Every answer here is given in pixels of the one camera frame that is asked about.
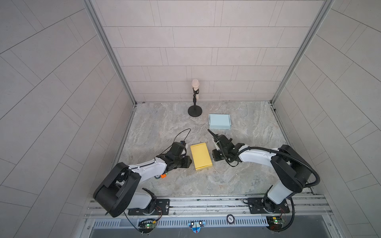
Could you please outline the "yellow paper box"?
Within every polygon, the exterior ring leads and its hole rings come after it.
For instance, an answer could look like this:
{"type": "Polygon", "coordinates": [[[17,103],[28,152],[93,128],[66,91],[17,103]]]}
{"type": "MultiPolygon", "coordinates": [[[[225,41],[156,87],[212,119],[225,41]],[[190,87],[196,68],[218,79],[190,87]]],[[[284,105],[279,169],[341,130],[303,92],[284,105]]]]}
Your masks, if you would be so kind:
{"type": "Polygon", "coordinates": [[[212,161],[206,143],[191,145],[190,150],[196,171],[212,167],[212,161]]]}

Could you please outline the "light blue paper box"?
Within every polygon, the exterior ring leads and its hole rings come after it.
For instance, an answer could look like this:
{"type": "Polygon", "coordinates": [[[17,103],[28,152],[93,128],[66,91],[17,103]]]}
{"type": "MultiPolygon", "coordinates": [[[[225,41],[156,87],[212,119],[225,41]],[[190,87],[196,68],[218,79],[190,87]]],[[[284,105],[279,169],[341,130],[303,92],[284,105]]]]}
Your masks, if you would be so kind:
{"type": "Polygon", "coordinates": [[[209,114],[209,129],[229,130],[231,128],[230,115],[209,114]]]}

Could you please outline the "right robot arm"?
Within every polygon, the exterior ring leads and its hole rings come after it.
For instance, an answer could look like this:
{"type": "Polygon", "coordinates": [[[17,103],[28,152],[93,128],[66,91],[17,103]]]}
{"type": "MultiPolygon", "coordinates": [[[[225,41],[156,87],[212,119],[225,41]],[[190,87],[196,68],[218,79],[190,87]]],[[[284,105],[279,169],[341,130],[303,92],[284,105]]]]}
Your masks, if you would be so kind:
{"type": "Polygon", "coordinates": [[[279,181],[270,187],[261,200],[259,207],[268,213],[274,213],[283,201],[320,182],[313,168],[288,145],[278,149],[248,146],[244,143],[233,144],[225,135],[209,133],[213,136],[216,149],[214,160],[226,161],[230,166],[235,163],[256,163],[273,168],[279,181]]]}

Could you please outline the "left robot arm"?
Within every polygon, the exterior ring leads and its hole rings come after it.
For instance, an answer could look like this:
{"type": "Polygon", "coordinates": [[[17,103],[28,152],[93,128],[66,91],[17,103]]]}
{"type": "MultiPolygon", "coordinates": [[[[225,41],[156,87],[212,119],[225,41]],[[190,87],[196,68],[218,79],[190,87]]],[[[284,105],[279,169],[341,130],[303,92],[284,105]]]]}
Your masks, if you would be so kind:
{"type": "Polygon", "coordinates": [[[187,169],[191,163],[186,142],[174,142],[169,151],[150,161],[137,165],[126,165],[123,162],[116,164],[95,189],[93,198],[113,218],[127,209],[140,209],[143,213],[150,214],[155,211],[157,196],[146,188],[137,192],[138,186],[150,178],[160,178],[171,170],[187,169]]]}

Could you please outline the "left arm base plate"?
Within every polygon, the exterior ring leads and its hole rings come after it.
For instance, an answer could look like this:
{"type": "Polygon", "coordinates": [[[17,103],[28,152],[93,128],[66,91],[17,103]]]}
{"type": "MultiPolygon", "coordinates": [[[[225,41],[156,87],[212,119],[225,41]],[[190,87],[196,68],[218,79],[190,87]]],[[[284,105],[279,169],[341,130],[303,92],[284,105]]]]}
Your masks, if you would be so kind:
{"type": "Polygon", "coordinates": [[[156,199],[150,202],[145,209],[134,208],[128,210],[129,216],[159,216],[169,214],[170,199],[156,199]]]}

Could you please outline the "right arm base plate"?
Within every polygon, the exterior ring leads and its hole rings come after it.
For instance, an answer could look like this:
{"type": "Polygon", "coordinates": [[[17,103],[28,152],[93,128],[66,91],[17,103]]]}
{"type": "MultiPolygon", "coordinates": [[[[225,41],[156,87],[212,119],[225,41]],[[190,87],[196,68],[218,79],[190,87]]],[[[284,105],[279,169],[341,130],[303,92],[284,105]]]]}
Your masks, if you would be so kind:
{"type": "Polygon", "coordinates": [[[243,199],[243,202],[248,205],[251,214],[280,214],[290,213],[290,206],[287,200],[284,199],[280,204],[276,204],[270,199],[250,197],[243,199]]]}

